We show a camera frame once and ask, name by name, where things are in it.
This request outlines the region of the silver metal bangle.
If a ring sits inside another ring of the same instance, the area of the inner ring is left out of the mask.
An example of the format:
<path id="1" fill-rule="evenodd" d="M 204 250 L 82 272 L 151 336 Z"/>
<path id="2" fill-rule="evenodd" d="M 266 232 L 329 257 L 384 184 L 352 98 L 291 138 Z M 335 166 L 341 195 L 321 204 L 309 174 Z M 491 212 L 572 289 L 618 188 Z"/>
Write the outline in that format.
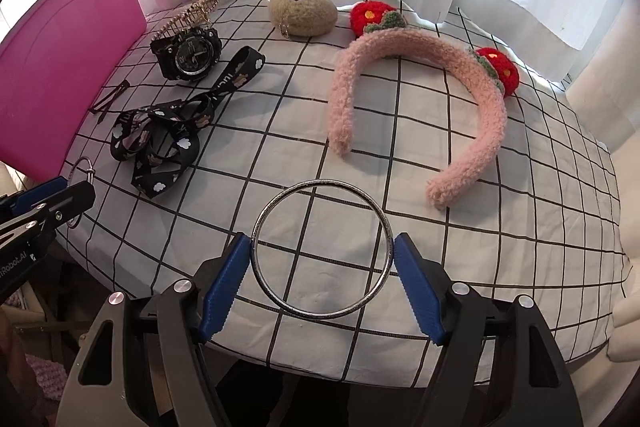
<path id="1" fill-rule="evenodd" d="M 381 183 L 298 182 L 268 200 L 252 231 L 258 287 L 300 319 L 347 321 L 378 294 L 392 263 Z"/>

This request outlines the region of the black wrist watch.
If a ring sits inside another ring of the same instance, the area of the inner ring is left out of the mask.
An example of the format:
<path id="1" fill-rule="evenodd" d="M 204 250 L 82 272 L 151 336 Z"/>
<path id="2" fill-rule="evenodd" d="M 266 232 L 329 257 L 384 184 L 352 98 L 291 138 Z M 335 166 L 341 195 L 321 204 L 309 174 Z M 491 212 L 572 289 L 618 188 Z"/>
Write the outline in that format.
<path id="1" fill-rule="evenodd" d="M 155 39 L 150 48 L 165 79 L 199 82 L 219 61 L 222 43 L 215 28 L 198 26 Z"/>

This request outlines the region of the gold pearl hair claw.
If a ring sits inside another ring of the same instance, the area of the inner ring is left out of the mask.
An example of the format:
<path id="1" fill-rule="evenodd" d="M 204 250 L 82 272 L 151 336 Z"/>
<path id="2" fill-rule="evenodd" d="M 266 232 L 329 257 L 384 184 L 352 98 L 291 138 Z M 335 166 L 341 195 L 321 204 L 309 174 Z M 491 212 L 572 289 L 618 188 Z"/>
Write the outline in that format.
<path id="1" fill-rule="evenodd" d="M 210 25 L 209 15 L 218 5 L 218 0 L 198 0 L 193 2 L 183 12 L 171 17 L 153 36 L 152 41 L 170 38 L 179 35 L 180 32 Z"/>

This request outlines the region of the beige fuzzy round pouch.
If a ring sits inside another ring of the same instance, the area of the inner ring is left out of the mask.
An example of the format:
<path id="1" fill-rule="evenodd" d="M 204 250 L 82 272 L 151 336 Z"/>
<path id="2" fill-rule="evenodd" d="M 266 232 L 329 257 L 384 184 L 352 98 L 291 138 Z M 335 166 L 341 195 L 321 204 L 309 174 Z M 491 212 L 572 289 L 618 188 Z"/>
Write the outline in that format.
<path id="1" fill-rule="evenodd" d="M 270 22 L 285 37 L 319 37 L 330 32 L 337 21 L 331 0 L 270 0 Z"/>

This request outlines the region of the black hair pin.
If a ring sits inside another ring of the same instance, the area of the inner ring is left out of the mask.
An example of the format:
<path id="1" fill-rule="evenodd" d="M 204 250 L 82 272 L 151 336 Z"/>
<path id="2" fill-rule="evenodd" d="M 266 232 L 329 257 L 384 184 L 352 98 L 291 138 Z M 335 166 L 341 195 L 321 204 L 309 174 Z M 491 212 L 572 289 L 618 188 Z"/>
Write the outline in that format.
<path id="1" fill-rule="evenodd" d="M 103 98 L 100 98 L 99 101 L 93 104 L 89 108 L 89 112 L 98 117 L 96 121 L 98 124 L 101 124 L 104 121 L 108 111 L 114 104 L 114 102 L 123 95 L 130 88 L 130 83 L 127 79 L 122 80 L 116 87 L 114 87 L 107 95 L 104 95 Z"/>

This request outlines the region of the pink storage box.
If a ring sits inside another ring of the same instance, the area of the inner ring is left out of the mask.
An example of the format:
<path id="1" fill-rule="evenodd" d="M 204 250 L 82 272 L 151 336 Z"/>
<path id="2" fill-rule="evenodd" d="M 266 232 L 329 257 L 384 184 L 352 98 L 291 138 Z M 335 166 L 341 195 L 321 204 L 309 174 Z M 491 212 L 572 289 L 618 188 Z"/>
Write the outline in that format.
<path id="1" fill-rule="evenodd" d="M 138 0 L 37 0 L 1 43 L 1 160 L 57 176 L 91 103 L 144 33 Z"/>

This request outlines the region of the cream thick curtain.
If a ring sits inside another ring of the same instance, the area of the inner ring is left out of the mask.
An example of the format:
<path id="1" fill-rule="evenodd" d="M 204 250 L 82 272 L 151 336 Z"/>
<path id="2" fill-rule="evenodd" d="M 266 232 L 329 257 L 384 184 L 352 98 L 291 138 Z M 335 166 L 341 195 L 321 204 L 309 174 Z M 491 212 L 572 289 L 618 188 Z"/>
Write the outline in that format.
<path id="1" fill-rule="evenodd" d="M 622 281 L 597 329 L 601 346 L 572 374 L 584 424 L 599 426 L 639 370 L 639 0 L 623 1 L 566 95 L 578 121 L 610 153 L 618 196 L 614 239 L 623 264 L 615 273 Z"/>

